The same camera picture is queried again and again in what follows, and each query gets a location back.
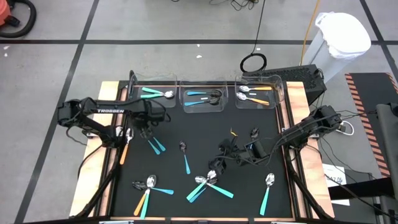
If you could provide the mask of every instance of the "spoon head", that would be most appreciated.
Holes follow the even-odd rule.
[[[211,170],[209,173],[207,173],[207,179],[212,179],[212,178],[217,178],[216,171]]]
[[[180,141],[180,150],[185,153],[185,151],[187,150],[187,145],[185,144],[185,142]]]
[[[236,93],[236,97],[238,97],[238,99],[240,100],[246,100],[247,96],[244,93]]]
[[[217,178],[212,178],[212,179],[209,179],[209,180],[207,180],[207,182],[209,183],[209,184],[216,184],[217,183]]]
[[[155,187],[156,185],[156,175],[150,175],[147,179],[147,186],[149,188]]]
[[[166,97],[167,99],[171,99],[174,97],[174,92],[173,91],[167,91],[164,93],[164,97]]]
[[[250,91],[250,88],[247,86],[239,86],[239,90],[241,90],[244,93],[247,93],[248,91]]]
[[[273,173],[270,173],[266,177],[266,184],[268,187],[270,187],[272,184],[274,184],[275,181],[275,175]]]
[[[221,97],[223,95],[223,93],[219,90],[213,90],[211,91],[211,96],[215,96],[215,97]]]
[[[142,181],[133,181],[132,186],[137,190],[144,190],[147,188],[146,184]]]
[[[195,177],[195,182],[198,183],[198,184],[201,184],[201,183],[203,183],[205,181],[206,181],[205,177],[202,177],[202,176],[196,176]]]
[[[250,132],[250,138],[255,139],[259,136],[260,129],[259,128],[253,128]]]
[[[218,105],[219,102],[220,102],[220,98],[219,98],[219,97],[212,97],[212,98],[210,99],[209,104],[211,104],[211,105]]]

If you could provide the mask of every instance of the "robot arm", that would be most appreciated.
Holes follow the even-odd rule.
[[[58,124],[67,128],[77,126],[83,133],[98,135],[104,146],[117,147],[118,134],[114,126],[103,126],[88,118],[94,113],[124,113],[132,121],[132,125],[140,131],[144,138],[152,136],[150,125],[157,126],[167,116],[165,108],[156,101],[129,100],[129,101],[104,101],[84,98],[82,100],[70,100],[58,107]]]
[[[209,169],[213,169],[217,175],[221,175],[226,169],[225,157],[235,159],[240,166],[261,164],[269,160],[272,153],[281,146],[301,149],[307,144],[311,135],[318,134],[322,137],[338,129],[341,122],[340,115],[331,106],[322,106],[312,111],[299,124],[286,129],[271,140],[257,139],[245,144],[244,148],[240,149],[235,145],[237,137],[234,137],[232,141],[225,139],[219,145],[222,154],[209,162]]]

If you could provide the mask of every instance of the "metal spoon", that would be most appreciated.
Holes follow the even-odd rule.
[[[251,100],[253,102],[269,106],[269,102],[268,101],[259,100],[259,99],[255,99],[255,98],[249,98],[244,93],[236,93],[236,97],[238,97],[238,99],[240,99],[240,100]]]
[[[147,95],[141,95],[140,97],[148,99],[148,98],[155,98],[155,97],[160,97],[160,96],[164,96],[167,99],[172,99],[174,97],[174,92],[170,90],[165,93],[161,92],[161,93],[147,94]]]
[[[195,177],[195,181],[196,181],[197,183],[202,183],[202,182],[204,182],[204,183],[206,183],[207,186],[211,187],[212,189],[217,190],[218,192],[224,194],[225,196],[230,197],[230,198],[233,198],[233,197],[234,197],[234,194],[232,194],[231,192],[229,192],[229,191],[227,191],[227,190],[224,190],[224,189],[222,189],[222,188],[220,188],[220,187],[217,187],[217,186],[215,186],[215,185],[213,185],[213,184],[208,183],[208,180],[209,180],[209,179],[206,179],[206,178],[204,178],[204,177],[202,177],[202,176],[197,176],[197,177]]]
[[[215,96],[215,97],[220,97],[222,96],[222,92],[219,90],[212,90],[210,92],[200,92],[200,91],[188,91],[187,92],[188,96],[193,96],[193,95],[210,95],[210,96]]]
[[[191,174],[191,170],[189,169],[189,165],[188,165],[187,155],[185,155],[185,151],[187,150],[187,145],[183,141],[180,141],[180,150],[182,151],[182,153],[184,153],[185,170],[186,170],[187,174]]]
[[[195,181],[196,181],[196,183],[201,184],[200,179],[195,178]],[[208,180],[209,184],[215,184],[216,182],[217,182],[217,178],[212,178],[212,179]],[[199,197],[199,195],[202,194],[206,189],[207,189],[207,187],[205,187],[203,190],[199,191],[199,193],[197,193],[195,196],[193,196],[193,198],[191,198],[191,200],[189,200],[189,202],[192,203],[193,201],[195,201]]]
[[[141,181],[134,181],[132,183],[132,186],[137,189],[137,190],[144,190],[147,188],[147,185],[144,182]],[[141,200],[139,201],[135,211],[134,211],[134,215],[137,216],[139,211],[141,210],[142,204],[144,203],[145,197],[147,195],[147,192],[145,191],[144,194],[141,197]]]
[[[142,208],[141,216],[139,217],[140,219],[145,219],[145,214],[147,213],[147,207],[148,207],[148,200],[149,200],[149,193],[150,189],[156,184],[156,176],[155,175],[150,175],[147,179],[147,187],[148,189],[145,191],[145,194],[142,196],[140,202],[138,203],[138,206],[136,208],[136,211],[134,211],[134,215],[138,215],[139,210],[141,209],[142,205],[142,200],[145,199],[144,202],[144,207]]]
[[[274,174],[273,173],[268,174],[267,177],[266,177],[267,191],[266,191],[266,194],[264,195],[264,199],[262,199],[261,208],[260,208],[260,215],[264,215],[265,212],[266,212],[269,187],[272,186],[272,184],[274,184],[274,182],[275,182]]]
[[[241,90],[244,93],[249,92],[250,90],[260,90],[260,91],[269,91],[272,90],[272,87],[270,86],[264,86],[264,87],[254,87],[254,88],[249,88],[248,86],[239,86],[239,90]]]
[[[184,106],[191,106],[191,105],[197,105],[200,103],[209,103],[211,105],[218,105],[220,102],[220,97],[211,97],[210,100],[203,100],[203,101],[196,101],[196,102],[186,102],[184,103]]]
[[[147,186],[148,186],[148,188],[154,189],[154,190],[158,190],[158,191],[160,191],[160,192],[167,193],[167,194],[169,194],[169,195],[174,194],[174,190],[169,190],[169,189],[158,189],[158,188],[155,188],[155,184],[156,184],[156,180],[157,180],[156,175],[150,175],[150,176],[148,177],[148,180],[147,180]]]

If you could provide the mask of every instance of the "orange and black striped mat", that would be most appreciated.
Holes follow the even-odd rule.
[[[378,104],[398,102],[398,87],[389,73],[348,73],[345,77],[359,113],[374,111]],[[381,175],[389,177],[390,172],[384,159],[385,148],[377,115],[362,114],[359,117]]]

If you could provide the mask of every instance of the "black table surface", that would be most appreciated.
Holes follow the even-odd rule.
[[[254,127],[260,129],[260,138],[273,138],[279,132],[276,110],[237,109],[234,88],[228,88],[228,91],[228,104],[219,113],[185,113],[178,99],[176,107],[167,108],[172,121],[160,123],[154,128],[154,136],[166,147],[160,155],[156,155],[147,140],[136,133],[130,141],[125,163],[113,189],[112,216],[133,216],[144,191],[134,189],[132,181],[145,182],[149,175],[155,174],[155,187],[172,189],[174,194],[151,190],[147,217],[292,217],[281,150],[272,156],[268,167],[240,167],[234,161],[227,161],[227,170],[219,176],[216,185],[232,192],[233,198],[208,187],[193,203],[186,199],[198,185],[195,176],[205,176],[209,171],[208,161],[220,153],[218,144],[224,139],[232,139],[231,128],[239,136],[239,147],[251,141],[249,133]],[[189,175],[185,172],[183,153],[178,146],[180,141],[187,144]],[[275,174],[275,183],[270,189],[266,214],[260,216],[266,191],[264,179],[270,171]]]

